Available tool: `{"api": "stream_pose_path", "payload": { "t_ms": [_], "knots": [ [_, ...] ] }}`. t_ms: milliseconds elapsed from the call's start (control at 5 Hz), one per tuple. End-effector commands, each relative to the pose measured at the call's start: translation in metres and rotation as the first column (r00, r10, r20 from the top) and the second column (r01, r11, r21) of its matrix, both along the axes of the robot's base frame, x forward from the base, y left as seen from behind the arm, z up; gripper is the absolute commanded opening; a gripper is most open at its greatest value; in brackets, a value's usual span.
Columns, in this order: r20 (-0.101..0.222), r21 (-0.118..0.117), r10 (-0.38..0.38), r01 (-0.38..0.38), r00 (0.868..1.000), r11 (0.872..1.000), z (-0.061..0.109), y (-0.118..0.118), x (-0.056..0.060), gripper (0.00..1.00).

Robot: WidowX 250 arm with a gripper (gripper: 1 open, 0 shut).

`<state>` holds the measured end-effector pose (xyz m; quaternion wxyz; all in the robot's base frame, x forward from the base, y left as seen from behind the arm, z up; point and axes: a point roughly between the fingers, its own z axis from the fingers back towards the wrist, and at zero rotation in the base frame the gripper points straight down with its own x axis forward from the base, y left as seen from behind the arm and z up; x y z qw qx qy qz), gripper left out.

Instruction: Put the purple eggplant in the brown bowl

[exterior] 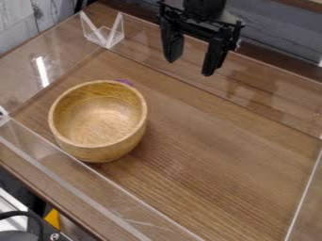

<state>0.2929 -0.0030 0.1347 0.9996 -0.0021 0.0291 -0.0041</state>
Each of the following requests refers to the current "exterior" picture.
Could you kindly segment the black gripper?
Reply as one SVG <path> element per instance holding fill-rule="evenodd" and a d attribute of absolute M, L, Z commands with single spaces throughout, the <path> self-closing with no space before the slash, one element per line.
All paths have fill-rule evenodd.
<path fill-rule="evenodd" d="M 159 21 L 163 55 L 169 63 L 183 55 L 183 33 L 210 39 L 202 74 L 211 76 L 223 65 L 227 51 L 239 48 L 246 26 L 226 10 L 226 0 L 160 0 Z"/>

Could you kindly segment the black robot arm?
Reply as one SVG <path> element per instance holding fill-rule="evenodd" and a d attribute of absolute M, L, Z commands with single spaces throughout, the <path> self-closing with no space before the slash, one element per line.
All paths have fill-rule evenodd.
<path fill-rule="evenodd" d="M 183 55 L 186 36 L 207 42 L 203 76 L 222 68 L 227 53 L 240 47 L 246 24 L 226 10 L 226 0 L 160 0 L 157 23 L 163 56 L 169 63 Z"/>

